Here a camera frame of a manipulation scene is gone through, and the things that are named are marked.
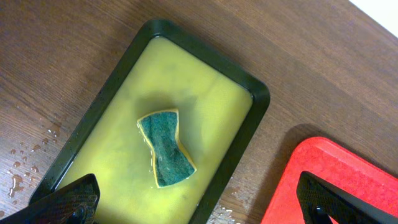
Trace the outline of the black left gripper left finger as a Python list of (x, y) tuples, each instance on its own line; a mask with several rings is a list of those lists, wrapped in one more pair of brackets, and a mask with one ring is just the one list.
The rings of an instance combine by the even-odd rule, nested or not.
[(1, 224), (93, 224), (99, 199), (96, 177), (87, 174), (2, 219)]

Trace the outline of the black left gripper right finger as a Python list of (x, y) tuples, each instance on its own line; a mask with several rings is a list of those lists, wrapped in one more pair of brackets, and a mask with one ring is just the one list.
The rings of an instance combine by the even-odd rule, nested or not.
[(300, 174), (296, 194), (306, 224), (397, 224), (397, 217), (308, 171)]

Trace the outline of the yellow green scrub sponge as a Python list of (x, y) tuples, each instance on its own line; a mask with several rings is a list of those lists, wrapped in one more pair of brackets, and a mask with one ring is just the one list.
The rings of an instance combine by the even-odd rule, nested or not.
[(137, 120), (137, 127), (150, 149), (151, 166), (158, 188), (189, 179), (197, 171), (180, 140), (178, 109), (149, 113)]

